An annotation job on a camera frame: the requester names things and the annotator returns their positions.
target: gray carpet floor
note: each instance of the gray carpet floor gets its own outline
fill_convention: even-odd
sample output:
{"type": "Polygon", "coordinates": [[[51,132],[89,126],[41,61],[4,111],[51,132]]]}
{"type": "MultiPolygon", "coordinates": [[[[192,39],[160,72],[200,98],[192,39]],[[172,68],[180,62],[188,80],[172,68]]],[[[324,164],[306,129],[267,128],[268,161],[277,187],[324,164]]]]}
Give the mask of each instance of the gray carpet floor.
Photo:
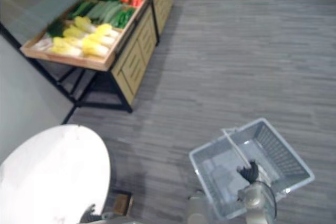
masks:
{"type": "Polygon", "coordinates": [[[265,117],[316,176],[277,223],[335,223],[335,74],[336,0],[175,0],[134,112],[81,108],[69,123],[105,140],[132,216],[179,223],[200,186],[189,151],[265,117]]]}

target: white round table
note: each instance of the white round table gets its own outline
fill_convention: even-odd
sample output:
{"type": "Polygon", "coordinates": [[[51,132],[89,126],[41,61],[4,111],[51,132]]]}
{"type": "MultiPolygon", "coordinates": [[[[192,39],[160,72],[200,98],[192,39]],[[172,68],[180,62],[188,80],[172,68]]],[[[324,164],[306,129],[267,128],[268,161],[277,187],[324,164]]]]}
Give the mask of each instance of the white round table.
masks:
{"type": "Polygon", "coordinates": [[[94,131],[80,125],[45,130],[0,166],[0,223],[76,224],[91,204],[101,214],[110,171],[94,131]]]}

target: gray plastic basket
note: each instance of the gray plastic basket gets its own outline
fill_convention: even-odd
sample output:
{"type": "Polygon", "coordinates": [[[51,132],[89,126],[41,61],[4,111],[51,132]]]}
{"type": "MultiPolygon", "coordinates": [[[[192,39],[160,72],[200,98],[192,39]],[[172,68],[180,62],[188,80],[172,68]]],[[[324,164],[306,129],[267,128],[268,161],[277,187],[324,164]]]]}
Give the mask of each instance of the gray plastic basket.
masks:
{"type": "MultiPolygon", "coordinates": [[[[314,180],[314,174],[266,119],[257,119],[227,131],[248,160],[254,159],[267,173],[276,200],[314,180]]],[[[189,154],[195,172],[219,219],[232,219],[246,209],[237,201],[238,191],[248,186],[237,172],[245,163],[223,135],[189,154]]]]}

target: cucumber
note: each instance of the cucumber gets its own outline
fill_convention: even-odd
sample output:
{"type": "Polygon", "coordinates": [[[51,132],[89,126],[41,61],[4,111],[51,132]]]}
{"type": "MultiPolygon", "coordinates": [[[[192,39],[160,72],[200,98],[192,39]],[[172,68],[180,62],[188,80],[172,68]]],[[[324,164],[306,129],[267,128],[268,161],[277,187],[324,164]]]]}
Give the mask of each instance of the cucumber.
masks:
{"type": "Polygon", "coordinates": [[[104,3],[99,2],[94,8],[92,8],[88,13],[87,16],[89,18],[94,18],[94,14],[104,5],[104,3]]]}
{"type": "Polygon", "coordinates": [[[109,2],[109,4],[107,4],[106,9],[104,10],[104,12],[100,15],[99,17],[99,22],[102,23],[104,18],[106,17],[107,13],[109,12],[109,10],[113,7],[115,7],[118,3],[117,2],[109,2]]]}
{"type": "Polygon", "coordinates": [[[71,14],[71,17],[70,17],[70,18],[71,18],[71,19],[74,19],[75,17],[79,16],[79,14],[80,14],[83,10],[85,10],[89,5],[90,5],[90,2],[88,2],[88,1],[85,1],[85,2],[81,3],[81,4],[79,5],[79,7],[76,9],[76,11],[73,12],[73,13],[71,14]]]}
{"type": "Polygon", "coordinates": [[[84,17],[96,4],[89,2],[89,4],[80,12],[79,16],[84,17]]]}
{"type": "Polygon", "coordinates": [[[117,11],[120,10],[121,6],[122,6],[121,4],[117,4],[116,6],[111,8],[109,12],[106,14],[106,16],[104,17],[103,23],[109,23],[111,19],[113,18],[113,16],[117,13],[117,11]]]}

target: wooden produce tray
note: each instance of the wooden produce tray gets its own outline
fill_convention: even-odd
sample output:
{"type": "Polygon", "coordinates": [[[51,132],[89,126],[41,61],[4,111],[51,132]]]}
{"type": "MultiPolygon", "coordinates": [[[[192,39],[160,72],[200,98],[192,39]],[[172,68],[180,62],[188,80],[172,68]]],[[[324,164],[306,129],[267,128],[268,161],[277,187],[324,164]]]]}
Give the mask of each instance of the wooden produce tray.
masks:
{"type": "Polygon", "coordinates": [[[154,8],[159,34],[161,34],[163,31],[172,6],[173,0],[154,0],[154,8]]]}
{"type": "MultiPolygon", "coordinates": [[[[105,58],[95,57],[95,56],[87,56],[82,58],[74,58],[74,57],[67,57],[63,55],[59,55],[50,51],[40,51],[37,49],[32,48],[32,46],[39,42],[40,39],[44,36],[46,33],[45,28],[40,34],[38,34],[36,37],[34,37],[32,40],[28,41],[21,47],[21,51],[28,57],[35,58],[35,59],[42,59],[42,60],[48,60],[53,61],[57,63],[63,63],[67,65],[77,66],[77,67],[83,67],[88,69],[94,69],[94,70],[101,70],[101,71],[108,71],[111,67],[112,63],[115,60],[116,52],[118,52],[124,43],[127,42],[127,38],[130,36],[130,31],[133,29],[133,27],[136,25],[135,23],[138,22],[138,20],[141,18],[144,5],[148,3],[148,0],[143,0],[141,6],[137,7],[135,9],[135,12],[133,13],[131,19],[127,23],[124,29],[118,30],[120,31],[119,37],[115,40],[112,47],[109,48],[108,54],[105,58]]],[[[58,18],[60,19],[66,19],[68,13],[77,5],[75,3],[70,8],[68,8],[63,14],[61,14],[58,18]]]]}

